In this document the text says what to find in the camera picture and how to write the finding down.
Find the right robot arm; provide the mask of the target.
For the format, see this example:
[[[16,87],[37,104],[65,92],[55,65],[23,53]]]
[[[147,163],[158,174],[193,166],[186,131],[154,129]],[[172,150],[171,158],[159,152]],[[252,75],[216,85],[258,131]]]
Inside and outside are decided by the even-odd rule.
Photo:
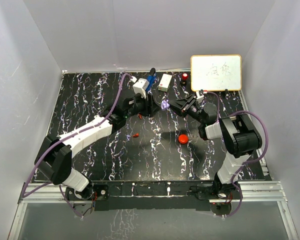
[[[166,107],[180,117],[191,116],[200,125],[198,132],[203,140],[222,139],[226,148],[222,166],[212,183],[198,184],[190,188],[197,196],[211,195],[225,198],[238,185],[239,172],[245,163],[263,144],[262,137],[247,113],[219,118],[218,107],[206,103],[202,107],[195,96],[166,102]]]

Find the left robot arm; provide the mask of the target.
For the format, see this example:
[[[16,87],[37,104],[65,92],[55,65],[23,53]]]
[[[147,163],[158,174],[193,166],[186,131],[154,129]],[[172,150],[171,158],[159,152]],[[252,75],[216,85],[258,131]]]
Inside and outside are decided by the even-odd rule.
[[[86,147],[108,137],[126,125],[128,118],[153,117],[159,110],[152,94],[140,93],[108,106],[101,115],[69,133],[47,135],[40,147],[35,166],[54,185],[67,186],[80,199],[89,199],[94,192],[92,181],[72,166],[73,158]]]

